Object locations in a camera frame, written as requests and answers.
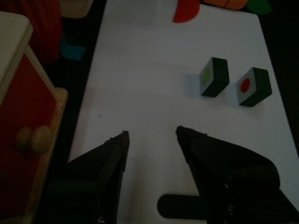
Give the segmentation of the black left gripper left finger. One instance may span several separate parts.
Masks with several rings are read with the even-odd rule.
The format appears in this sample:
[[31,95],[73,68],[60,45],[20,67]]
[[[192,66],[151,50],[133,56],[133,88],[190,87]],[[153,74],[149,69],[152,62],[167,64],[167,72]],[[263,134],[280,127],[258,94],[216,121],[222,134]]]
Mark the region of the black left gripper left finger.
[[67,164],[49,183],[47,224],[117,224],[128,148],[123,131]]

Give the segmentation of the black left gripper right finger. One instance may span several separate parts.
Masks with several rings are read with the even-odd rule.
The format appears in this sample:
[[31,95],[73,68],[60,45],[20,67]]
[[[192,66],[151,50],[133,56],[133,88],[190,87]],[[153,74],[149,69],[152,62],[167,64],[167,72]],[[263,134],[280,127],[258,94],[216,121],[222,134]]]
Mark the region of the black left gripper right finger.
[[299,210],[280,190],[270,159],[183,126],[176,137],[199,194],[163,195],[157,211],[164,218],[207,224],[299,224]]

